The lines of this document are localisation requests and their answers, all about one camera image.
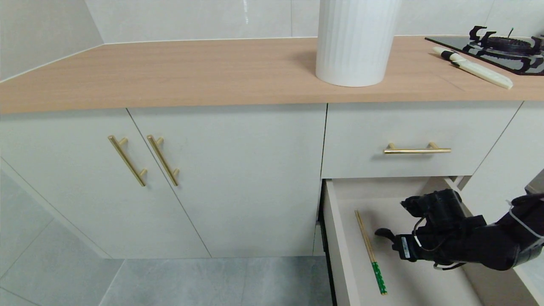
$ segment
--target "gold handle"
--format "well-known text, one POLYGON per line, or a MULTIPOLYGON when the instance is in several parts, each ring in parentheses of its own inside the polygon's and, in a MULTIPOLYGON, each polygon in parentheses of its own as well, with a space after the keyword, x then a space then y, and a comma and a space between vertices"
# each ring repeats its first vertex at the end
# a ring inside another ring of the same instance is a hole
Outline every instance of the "gold handle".
POLYGON ((160 163, 163 164, 164 170, 166 170, 166 173, 168 173, 168 176, 172 180, 172 183, 174 184, 174 186, 178 186, 176 176, 180 172, 180 170, 178 168, 174 169, 174 171, 170 170, 170 166, 166 162, 166 159, 164 158, 163 153, 159 149, 159 146, 164 142, 164 138, 159 137, 159 139, 155 141, 155 138, 153 138, 153 135, 147 135, 147 140, 149 140, 149 143, 153 147, 153 150, 159 157, 160 163))
POLYGON ((128 142, 128 139, 126 137, 123 137, 121 139, 121 141, 118 142, 117 139, 115 139, 115 136, 113 136, 113 135, 110 135, 108 137, 108 139, 112 143, 112 145, 115 148, 115 150, 117 151, 117 153, 119 153, 119 155, 121 156, 121 158, 123 159, 125 164, 127 164, 127 167, 131 170, 132 174, 134 174, 134 177, 136 177, 136 179, 138 180, 140 185, 142 187, 145 187, 145 182, 144 182, 144 179, 142 179, 142 177, 147 173, 147 169, 146 168, 142 169, 142 171, 140 171, 140 173, 138 174, 136 172, 136 169, 132 165, 131 160, 128 158, 128 156, 125 154, 125 152, 121 148, 122 145, 124 145, 124 144, 126 144, 128 142))
POLYGON ((436 143, 430 142, 425 149, 397 149, 393 143, 389 143, 384 149, 384 154, 438 154, 451 153, 450 148, 439 148, 436 143))

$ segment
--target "ribbed white vase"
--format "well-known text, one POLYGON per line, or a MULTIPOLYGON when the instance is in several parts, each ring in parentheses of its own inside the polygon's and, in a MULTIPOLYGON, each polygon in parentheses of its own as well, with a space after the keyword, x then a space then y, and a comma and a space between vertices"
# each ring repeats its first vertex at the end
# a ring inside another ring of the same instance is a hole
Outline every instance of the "ribbed white vase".
POLYGON ((384 79, 401 0, 321 0, 316 75, 340 86, 384 79))

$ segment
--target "wooden countertop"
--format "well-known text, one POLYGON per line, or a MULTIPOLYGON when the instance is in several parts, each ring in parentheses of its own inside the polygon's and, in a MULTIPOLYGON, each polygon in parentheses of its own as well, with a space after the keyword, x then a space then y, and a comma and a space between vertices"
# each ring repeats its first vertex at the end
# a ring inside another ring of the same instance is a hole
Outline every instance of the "wooden countertop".
POLYGON ((544 100, 544 78, 510 77, 506 90, 398 36, 380 84, 347 88, 315 76, 315 38, 103 45, 0 83, 0 113, 124 107, 287 103, 544 100))

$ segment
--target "black robotic gripper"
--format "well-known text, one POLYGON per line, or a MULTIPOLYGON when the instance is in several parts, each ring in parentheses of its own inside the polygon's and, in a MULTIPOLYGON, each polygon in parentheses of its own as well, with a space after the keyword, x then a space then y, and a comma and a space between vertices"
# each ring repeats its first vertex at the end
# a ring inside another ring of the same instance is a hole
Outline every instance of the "black robotic gripper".
POLYGON ((478 262, 495 270, 508 270, 537 257, 544 239, 544 194, 529 194, 512 201, 511 212, 487 224, 483 216, 467 217, 459 194, 451 189, 409 197, 400 203, 424 226, 411 234, 394 235, 380 228, 375 234, 393 242, 393 250, 408 261, 429 260, 451 268, 478 262))

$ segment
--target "kitchen knife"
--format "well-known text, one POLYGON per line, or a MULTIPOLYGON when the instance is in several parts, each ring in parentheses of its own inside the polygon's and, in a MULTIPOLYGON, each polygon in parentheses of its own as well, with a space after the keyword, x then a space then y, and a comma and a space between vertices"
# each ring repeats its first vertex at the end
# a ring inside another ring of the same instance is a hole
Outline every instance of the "kitchen knife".
POLYGON ((467 60, 466 58, 460 56, 457 52, 442 47, 434 47, 432 48, 432 50, 436 54, 440 55, 443 59, 449 60, 454 66, 457 66, 458 68, 461 68, 468 73, 482 78, 490 83, 506 89, 510 89, 512 88, 512 86, 514 86, 512 80, 508 77, 503 76, 479 64, 471 62, 470 60, 467 60))

